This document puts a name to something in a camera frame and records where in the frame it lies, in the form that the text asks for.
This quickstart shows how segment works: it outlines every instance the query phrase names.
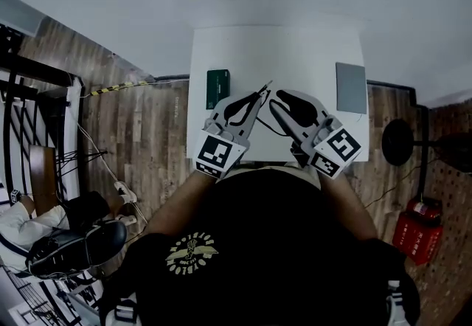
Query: yellow black striped tape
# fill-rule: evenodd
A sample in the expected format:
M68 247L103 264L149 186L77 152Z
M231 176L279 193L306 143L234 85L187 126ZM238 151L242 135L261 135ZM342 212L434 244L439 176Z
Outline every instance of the yellow black striped tape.
M93 91L90 93L90 95L100 95L103 93L108 93L109 91L118 91L121 89L126 89L127 87L148 85L149 83L154 83L154 82L139 81L138 83L132 83L132 82L119 83L118 85L113 85L104 89Z

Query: red fire extinguisher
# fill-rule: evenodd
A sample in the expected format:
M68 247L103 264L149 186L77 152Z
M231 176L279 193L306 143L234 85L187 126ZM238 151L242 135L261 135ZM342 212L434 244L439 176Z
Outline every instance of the red fire extinguisher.
M440 202L432 199L413 198L408 202L406 210L411 212L420 220L426 222L439 221L441 216Z

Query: red box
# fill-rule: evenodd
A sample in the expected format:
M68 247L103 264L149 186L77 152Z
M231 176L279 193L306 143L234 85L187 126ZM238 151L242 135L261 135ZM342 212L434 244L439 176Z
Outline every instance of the red box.
M407 212L402 212L392 243L418 266L431 260L442 234L442 226L425 225Z

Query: pegboard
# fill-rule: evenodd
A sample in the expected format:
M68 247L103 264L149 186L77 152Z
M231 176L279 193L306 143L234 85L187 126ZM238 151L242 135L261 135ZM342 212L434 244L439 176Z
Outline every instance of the pegboard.
M472 100L431 110L430 140L469 132ZM437 158L429 149L428 160ZM425 195L442 201L444 234L433 260L408 263L420 291L422 325L449 325L472 294L472 178L442 161L428 166Z

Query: black t-shirt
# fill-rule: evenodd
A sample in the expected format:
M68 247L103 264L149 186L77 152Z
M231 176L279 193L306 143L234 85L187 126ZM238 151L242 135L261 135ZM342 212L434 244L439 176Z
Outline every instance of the black t-shirt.
M147 235L105 286L102 321L136 292L144 325L386 325L387 281L419 315L404 256L357 241L313 185L278 170L216 184L179 237Z

